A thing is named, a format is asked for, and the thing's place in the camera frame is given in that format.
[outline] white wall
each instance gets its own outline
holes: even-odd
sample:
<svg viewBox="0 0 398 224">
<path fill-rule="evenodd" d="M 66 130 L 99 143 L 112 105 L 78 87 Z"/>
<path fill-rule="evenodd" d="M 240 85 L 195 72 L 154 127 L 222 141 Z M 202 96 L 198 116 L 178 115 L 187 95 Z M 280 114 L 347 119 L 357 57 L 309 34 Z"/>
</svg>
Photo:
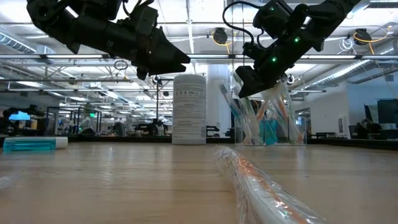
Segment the white wall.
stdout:
<svg viewBox="0 0 398 224">
<path fill-rule="evenodd" d="M 378 100 L 394 99 L 397 94 L 398 75 L 396 73 L 394 82 L 388 84 L 381 77 L 358 85 L 347 85 L 350 125 L 355 125 L 366 118 L 364 105 L 377 105 Z"/>
<path fill-rule="evenodd" d="M 328 88 L 326 93 L 310 93 L 304 102 L 295 102 L 294 110 L 310 108 L 312 134 L 338 133 L 338 119 L 345 116 L 345 133 L 349 137 L 349 108 L 345 85 Z"/>
</svg>

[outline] label on container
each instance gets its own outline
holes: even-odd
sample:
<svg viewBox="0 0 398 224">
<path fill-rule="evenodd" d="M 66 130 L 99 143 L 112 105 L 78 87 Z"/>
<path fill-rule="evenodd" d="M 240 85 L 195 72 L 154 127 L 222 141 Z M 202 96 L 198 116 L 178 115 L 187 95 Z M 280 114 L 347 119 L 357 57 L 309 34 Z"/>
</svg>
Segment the label on container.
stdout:
<svg viewBox="0 0 398 224">
<path fill-rule="evenodd" d="M 206 85 L 174 85 L 173 138 L 206 138 Z"/>
</svg>

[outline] desk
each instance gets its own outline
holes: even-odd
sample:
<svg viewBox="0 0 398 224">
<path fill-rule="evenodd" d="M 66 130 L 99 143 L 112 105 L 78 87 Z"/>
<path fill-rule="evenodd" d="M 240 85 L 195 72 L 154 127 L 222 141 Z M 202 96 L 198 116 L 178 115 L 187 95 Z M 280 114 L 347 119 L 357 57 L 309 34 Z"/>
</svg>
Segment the desk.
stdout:
<svg viewBox="0 0 398 224">
<path fill-rule="evenodd" d="M 327 138 L 327 137 L 334 137 L 336 133 L 316 133 L 317 139 L 319 138 Z"/>
<path fill-rule="evenodd" d="M 0 223 L 234 224 L 234 195 L 215 166 L 213 146 L 80 142 L 55 153 L 0 154 L 0 180 L 15 175 L 0 189 Z M 242 149 L 330 223 L 396 220 L 396 152 Z"/>
</svg>

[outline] white cylindrical container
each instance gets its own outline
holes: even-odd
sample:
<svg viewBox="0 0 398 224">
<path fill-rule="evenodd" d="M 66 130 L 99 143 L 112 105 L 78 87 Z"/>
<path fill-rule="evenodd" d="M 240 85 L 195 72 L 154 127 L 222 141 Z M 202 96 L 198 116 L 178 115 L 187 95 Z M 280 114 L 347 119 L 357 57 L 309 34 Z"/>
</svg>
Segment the white cylindrical container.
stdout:
<svg viewBox="0 0 398 224">
<path fill-rule="evenodd" d="M 206 78 L 174 78 L 173 144 L 206 144 Z"/>
</svg>

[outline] clear plastic bag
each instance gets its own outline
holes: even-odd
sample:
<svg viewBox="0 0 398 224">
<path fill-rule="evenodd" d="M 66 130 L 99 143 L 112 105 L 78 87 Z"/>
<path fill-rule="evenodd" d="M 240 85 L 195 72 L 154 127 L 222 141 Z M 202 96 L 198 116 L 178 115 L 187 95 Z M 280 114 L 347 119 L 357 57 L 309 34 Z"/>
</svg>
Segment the clear plastic bag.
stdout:
<svg viewBox="0 0 398 224">
<path fill-rule="evenodd" d="M 239 224 L 326 223 L 239 152 L 217 146 L 215 154 L 219 170 L 232 185 Z"/>
<path fill-rule="evenodd" d="M 19 176 L 20 176 L 19 172 L 11 172 L 6 175 L 2 175 L 0 173 L 0 190 L 6 189 L 11 185 L 13 185 L 17 181 Z"/>
</svg>

